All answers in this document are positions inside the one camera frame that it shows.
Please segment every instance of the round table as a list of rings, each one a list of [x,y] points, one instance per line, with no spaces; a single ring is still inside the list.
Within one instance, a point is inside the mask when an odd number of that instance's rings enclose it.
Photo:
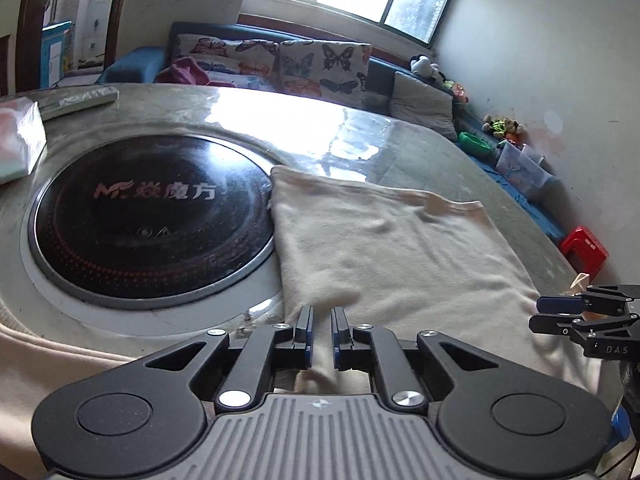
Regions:
[[[130,356],[164,348],[173,341],[171,335],[165,340],[164,336],[155,338],[156,332],[147,334],[147,325],[144,330],[136,325],[131,337],[126,336],[129,328],[124,332],[101,332],[93,317],[64,314],[71,306],[64,303],[64,294],[56,294],[55,302],[63,302],[58,309],[45,308],[47,303],[39,304],[36,299],[42,290],[35,282],[30,283],[34,277],[25,275],[20,261],[28,248],[22,246],[24,230],[17,219],[25,218],[31,200],[52,173],[87,150],[132,136],[215,137],[273,162],[331,178],[429,190],[455,202],[479,200],[529,271],[540,294],[566,290],[575,276],[555,245],[524,210],[465,153],[432,130],[327,102],[270,92],[169,84],[122,84],[118,88],[117,103],[47,121],[46,151],[33,173],[0,187],[0,247],[5,259],[12,262],[6,265],[0,280],[0,301],[18,321],[46,338],[103,351],[114,351],[116,338],[118,352]],[[32,92],[30,97],[45,104],[79,91],[82,89],[61,88]],[[270,262],[273,272],[269,283],[273,282],[273,290],[279,290],[277,259],[271,258]],[[57,291],[49,282],[40,285]],[[254,292],[257,294],[258,289],[252,288],[250,295]],[[24,301],[29,302],[28,308],[22,305]],[[236,300],[225,301],[233,301],[238,312],[220,326],[235,330],[242,325],[245,316],[239,312],[245,306],[236,304]],[[256,305],[249,311],[253,316],[258,304],[251,305]],[[177,320],[191,319],[185,308],[208,306],[190,303],[165,313],[169,317],[158,317],[149,311],[154,322],[162,326],[158,333],[175,332],[177,340],[190,336],[195,329],[183,327]],[[87,304],[88,312],[95,314],[96,309],[100,310]],[[275,319],[282,315],[282,302],[271,301],[268,309],[267,317]],[[126,322],[121,318],[118,323]]]
[[[421,126],[318,100],[271,92],[168,84],[120,84],[117,104],[47,121],[47,151],[28,178],[42,183],[46,160],[81,153],[85,141],[135,133],[190,132],[258,146],[299,170],[380,186],[479,200],[541,295],[566,290],[575,271],[540,228],[449,140]],[[29,94],[61,98],[79,88]],[[0,194],[18,183],[0,187]]]

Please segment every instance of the red plastic stool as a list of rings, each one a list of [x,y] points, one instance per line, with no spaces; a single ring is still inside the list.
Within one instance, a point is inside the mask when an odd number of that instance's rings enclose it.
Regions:
[[[609,252],[586,227],[578,226],[560,244],[560,252],[578,272],[586,272],[591,281],[600,272]]]

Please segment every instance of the blue sofa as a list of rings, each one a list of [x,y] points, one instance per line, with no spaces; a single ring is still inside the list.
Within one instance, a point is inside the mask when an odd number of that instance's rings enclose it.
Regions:
[[[117,60],[104,71],[98,79],[98,83],[151,83],[156,74],[169,66],[171,53],[174,51],[178,34],[201,34],[203,36],[215,36],[223,40],[254,40],[262,39],[280,43],[286,40],[308,40],[303,36],[294,36],[277,30],[267,28],[250,27],[248,25],[215,25],[212,23],[175,22],[169,32],[167,47],[141,46],[126,56]],[[376,57],[369,60],[369,75],[367,77],[367,103],[366,109],[371,112],[388,115],[388,100],[394,90],[394,78],[396,72],[402,72],[434,88],[449,93],[435,83],[414,75],[409,70],[388,63]],[[369,99],[369,95],[378,96],[378,99]]]

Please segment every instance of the stuffed toy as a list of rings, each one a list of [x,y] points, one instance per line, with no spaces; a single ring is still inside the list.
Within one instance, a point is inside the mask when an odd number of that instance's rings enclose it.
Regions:
[[[409,65],[411,72],[415,75],[424,79],[434,79],[439,85],[444,83],[445,77],[440,72],[440,67],[436,63],[432,63],[428,57],[419,56],[417,59],[412,59]]]
[[[444,88],[448,88],[456,96],[456,100],[463,105],[468,104],[469,97],[466,96],[465,88],[458,82],[447,79],[444,81]]]
[[[425,79],[429,79],[430,77],[432,77],[433,73],[435,72],[435,70],[431,66],[429,58],[426,56],[420,56],[418,59],[412,60],[410,65],[411,72]]]
[[[524,126],[508,117],[494,120],[491,115],[487,115],[484,118],[482,131],[493,134],[497,139],[507,139],[512,144],[520,144],[520,135],[524,133]]]

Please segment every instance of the silver screw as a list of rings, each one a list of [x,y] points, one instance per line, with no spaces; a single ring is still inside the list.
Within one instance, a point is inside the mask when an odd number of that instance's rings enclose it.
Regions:
[[[420,392],[414,392],[413,390],[398,392],[391,398],[398,406],[406,407],[418,406],[424,402],[424,395]]]
[[[251,402],[251,395],[242,390],[229,390],[220,394],[218,402],[230,408],[240,408]]]

